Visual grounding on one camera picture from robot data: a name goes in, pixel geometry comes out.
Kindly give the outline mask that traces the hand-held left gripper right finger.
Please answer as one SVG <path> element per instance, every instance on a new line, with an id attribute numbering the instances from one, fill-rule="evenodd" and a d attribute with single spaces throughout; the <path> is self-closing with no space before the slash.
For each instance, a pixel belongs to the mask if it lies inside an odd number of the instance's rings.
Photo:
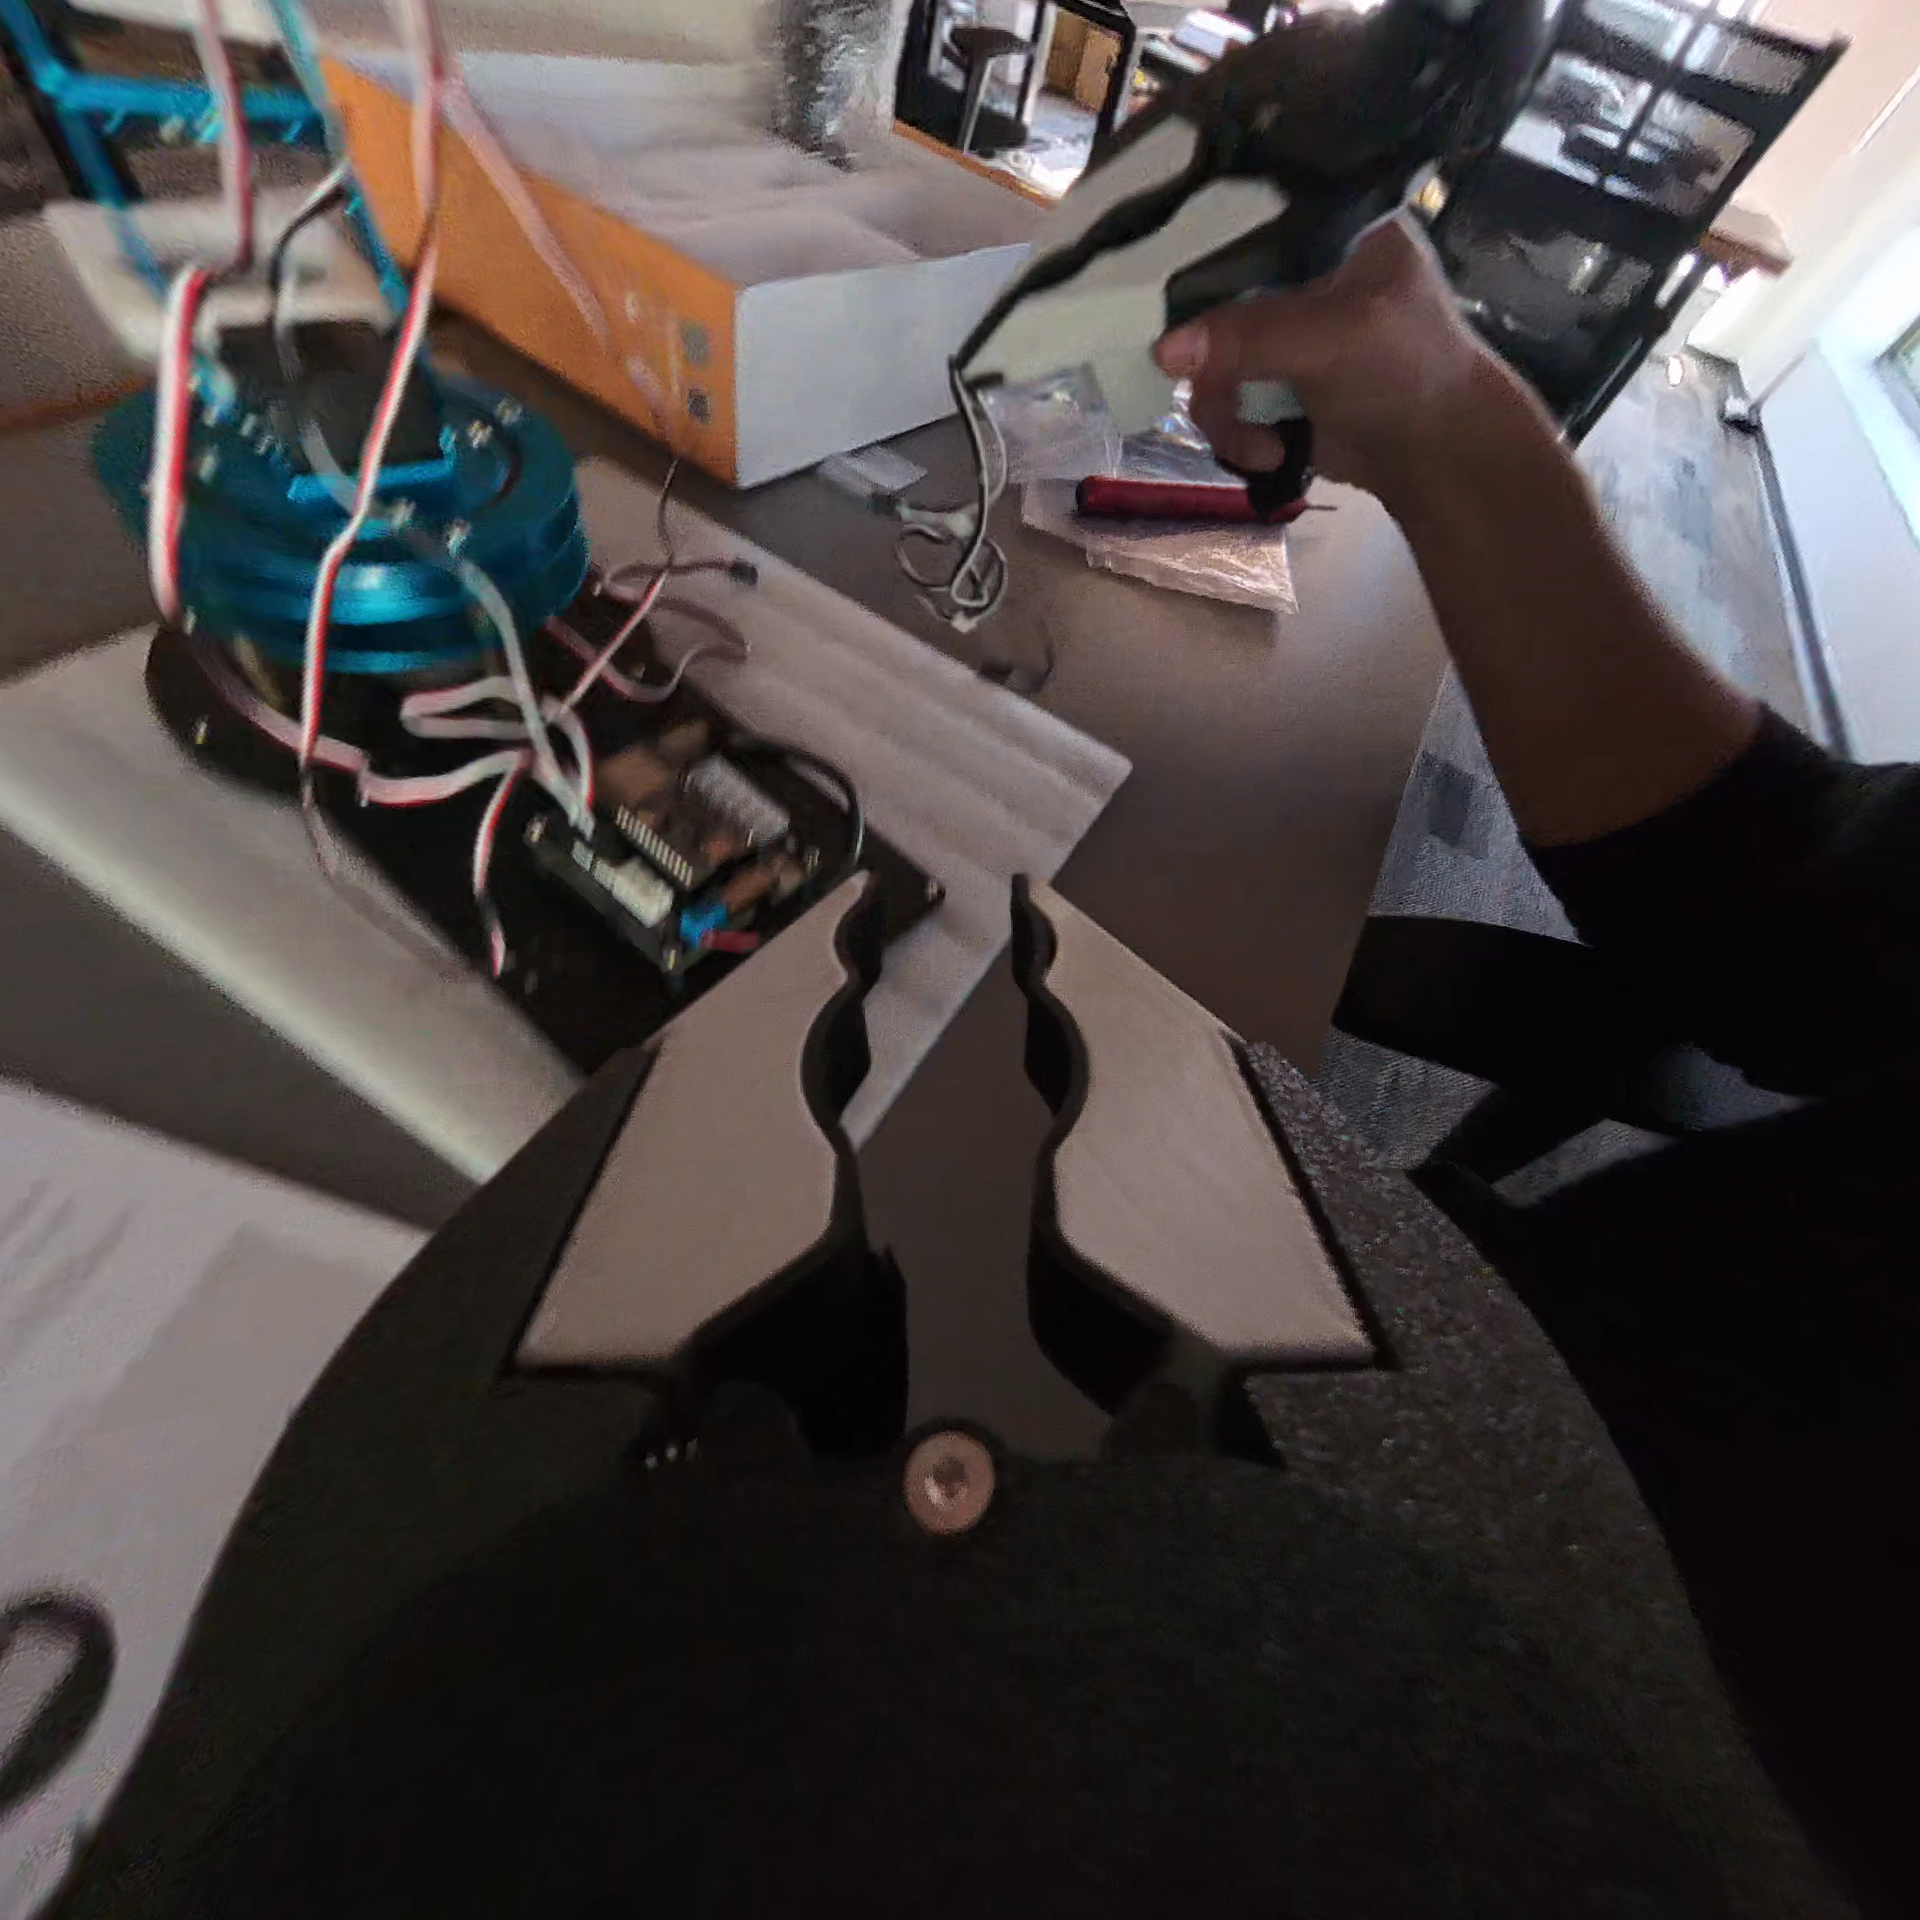
<path id="1" fill-rule="evenodd" d="M 1381 1361 L 1244 1041 L 1045 880 L 1012 889 L 1025 1071 L 1048 1104 L 1026 1271 L 1045 1357 L 1106 1412 Z"/>

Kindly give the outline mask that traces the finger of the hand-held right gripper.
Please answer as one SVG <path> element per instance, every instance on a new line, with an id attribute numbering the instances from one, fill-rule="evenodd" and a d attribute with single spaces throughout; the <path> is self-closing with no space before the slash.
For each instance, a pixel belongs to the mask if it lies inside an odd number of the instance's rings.
<path id="1" fill-rule="evenodd" d="M 1094 157 L 1043 218 L 1032 247 L 1032 289 L 1145 288 L 1169 266 L 1154 247 L 1194 191 L 1210 134 L 1187 112 L 1156 112 Z"/>
<path id="2" fill-rule="evenodd" d="M 1280 218 L 1289 191 L 1258 175 L 1204 175 L 1154 253 L 1169 274 L 1145 288 L 1085 285 L 1033 293 L 1033 250 L 972 326 L 954 362 L 969 396 L 1070 367 L 1092 367 L 1123 428 L 1145 424 L 1170 398 L 1154 350 L 1163 334 L 1280 281 Z"/>

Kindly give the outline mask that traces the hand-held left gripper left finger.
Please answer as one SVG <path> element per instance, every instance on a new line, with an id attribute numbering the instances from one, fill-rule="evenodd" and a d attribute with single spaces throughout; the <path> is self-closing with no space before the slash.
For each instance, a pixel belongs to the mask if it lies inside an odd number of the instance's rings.
<path id="1" fill-rule="evenodd" d="M 820 1454 L 900 1437 L 905 1285 L 873 1246 L 846 1126 L 883 932 L 876 876 L 841 880 L 643 1052 L 520 1372 L 640 1380 L 685 1430 L 755 1384 Z"/>

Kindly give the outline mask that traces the control circuit board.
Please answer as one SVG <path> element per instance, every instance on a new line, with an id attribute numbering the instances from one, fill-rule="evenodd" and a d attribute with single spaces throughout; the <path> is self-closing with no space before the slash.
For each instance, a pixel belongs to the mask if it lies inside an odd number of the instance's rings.
<path id="1" fill-rule="evenodd" d="M 830 759 L 730 733 L 670 761 L 665 745 L 611 756 L 587 825 L 530 816 L 532 871 L 677 989 L 714 960 L 773 940 L 773 916 L 857 873 L 866 809 Z"/>

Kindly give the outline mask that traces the person's right forearm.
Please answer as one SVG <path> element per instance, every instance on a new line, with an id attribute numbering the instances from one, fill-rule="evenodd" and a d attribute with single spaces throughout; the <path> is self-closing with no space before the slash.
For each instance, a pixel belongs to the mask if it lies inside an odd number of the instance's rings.
<path id="1" fill-rule="evenodd" d="M 1651 1017 L 1796 1096 L 1915 1085 L 1918 769 L 1820 748 L 1697 655 L 1529 415 L 1393 513 L 1528 854 Z"/>

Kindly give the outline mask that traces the wood edged office desk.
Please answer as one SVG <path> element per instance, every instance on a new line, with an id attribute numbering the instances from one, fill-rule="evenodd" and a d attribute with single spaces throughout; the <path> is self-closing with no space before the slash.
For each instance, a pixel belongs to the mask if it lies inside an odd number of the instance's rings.
<path id="1" fill-rule="evenodd" d="M 1060 21 L 1088 30 L 1112 56 L 1094 94 L 1094 146 L 1130 109 L 1144 28 L 1124 4 L 1037 1 L 1021 28 L 996 24 L 984 4 L 916 1 L 897 63 L 893 122 L 973 157 L 1000 160 L 1029 143 Z"/>

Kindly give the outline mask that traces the person's right hand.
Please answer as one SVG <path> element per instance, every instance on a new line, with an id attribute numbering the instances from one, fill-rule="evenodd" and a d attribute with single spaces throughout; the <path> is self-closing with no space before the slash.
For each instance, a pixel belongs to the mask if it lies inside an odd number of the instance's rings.
<path id="1" fill-rule="evenodd" d="M 1581 485 L 1529 390 L 1457 311 L 1404 222 L 1362 236 L 1329 277 L 1221 304 L 1154 343 L 1189 389 L 1213 454 L 1249 478 L 1282 465 L 1282 422 L 1253 385 L 1284 389 L 1318 472 L 1366 490 L 1408 535 L 1542 529 L 1581 513 Z"/>

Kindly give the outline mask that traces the flat clear plastic bag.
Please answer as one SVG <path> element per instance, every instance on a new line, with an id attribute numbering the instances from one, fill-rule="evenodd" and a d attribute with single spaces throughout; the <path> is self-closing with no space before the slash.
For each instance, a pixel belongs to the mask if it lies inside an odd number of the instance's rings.
<path id="1" fill-rule="evenodd" d="M 1120 465 L 1109 474 L 1238 479 L 1197 438 L 1160 429 L 1123 438 Z M 1078 518 L 1072 510 L 1076 485 L 1021 485 L 1021 521 L 1029 529 L 1067 543 L 1092 574 L 1232 607 L 1298 610 L 1284 525 Z"/>

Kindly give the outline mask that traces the orange white cardboard box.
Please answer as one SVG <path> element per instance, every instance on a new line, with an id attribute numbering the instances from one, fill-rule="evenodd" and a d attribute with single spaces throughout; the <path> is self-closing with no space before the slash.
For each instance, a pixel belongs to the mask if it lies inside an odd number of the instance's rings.
<path id="1" fill-rule="evenodd" d="M 947 362 L 1081 170 L 1091 122 L 973 160 L 893 122 L 846 161 L 773 130 L 776 4 L 306 4 L 379 238 L 421 249 L 438 56 L 438 289 L 459 321 L 755 488 L 952 412 Z"/>

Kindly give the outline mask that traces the black mesh office chair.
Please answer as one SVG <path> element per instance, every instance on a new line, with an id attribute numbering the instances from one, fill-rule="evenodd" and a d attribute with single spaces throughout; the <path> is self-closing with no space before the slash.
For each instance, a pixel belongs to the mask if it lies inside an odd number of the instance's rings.
<path id="1" fill-rule="evenodd" d="M 1500 141 L 1430 247 L 1480 336 L 1581 444 L 1712 264 L 1709 233 L 1849 50 L 1709 4 L 1553 4 Z"/>

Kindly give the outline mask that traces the bubble wrap bag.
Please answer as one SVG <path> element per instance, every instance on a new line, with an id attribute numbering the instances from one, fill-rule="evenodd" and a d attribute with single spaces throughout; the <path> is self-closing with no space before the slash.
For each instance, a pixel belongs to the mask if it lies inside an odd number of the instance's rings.
<path id="1" fill-rule="evenodd" d="M 852 133 L 877 112 L 897 56 L 899 4 L 777 1 L 773 130 L 792 146 L 846 161 Z"/>

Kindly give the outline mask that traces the white foam sheet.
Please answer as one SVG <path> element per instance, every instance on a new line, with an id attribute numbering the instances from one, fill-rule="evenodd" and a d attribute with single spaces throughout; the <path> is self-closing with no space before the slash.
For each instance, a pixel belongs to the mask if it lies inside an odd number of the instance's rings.
<path id="1" fill-rule="evenodd" d="M 691 682 L 856 781 L 869 825 L 944 886 L 883 960 L 865 1144 L 1011 937 L 1014 876 L 1049 880 L 1131 761 L 747 543 L 747 663 Z M 292 1041 L 384 1119 L 491 1176 L 581 1073 L 483 978 L 426 958 L 332 886 L 297 812 L 190 767 L 148 705 L 148 631 L 4 687 L 4 837 Z"/>

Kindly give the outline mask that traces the instruction booklet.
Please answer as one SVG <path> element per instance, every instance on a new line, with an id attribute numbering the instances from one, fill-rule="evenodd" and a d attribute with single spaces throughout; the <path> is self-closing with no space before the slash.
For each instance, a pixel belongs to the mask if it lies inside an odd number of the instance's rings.
<path id="1" fill-rule="evenodd" d="M 104 1822 L 257 1476 L 422 1244 L 4 1081 L 3 1914 Z"/>

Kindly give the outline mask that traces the red handled screwdriver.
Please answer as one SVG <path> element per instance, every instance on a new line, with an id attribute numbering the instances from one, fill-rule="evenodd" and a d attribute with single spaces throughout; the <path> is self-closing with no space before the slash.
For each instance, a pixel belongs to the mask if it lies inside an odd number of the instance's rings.
<path id="1" fill-rule="evenodd" d="M 1305 496 L 1266 502 L 1238 479 L 1177 481 L 1169 478 L 1091 474 L 1072 490 L 1072 510 L 1091 521 L 1145 521 L 1194 525 L 1289 525 L 1321 512 Z"/>

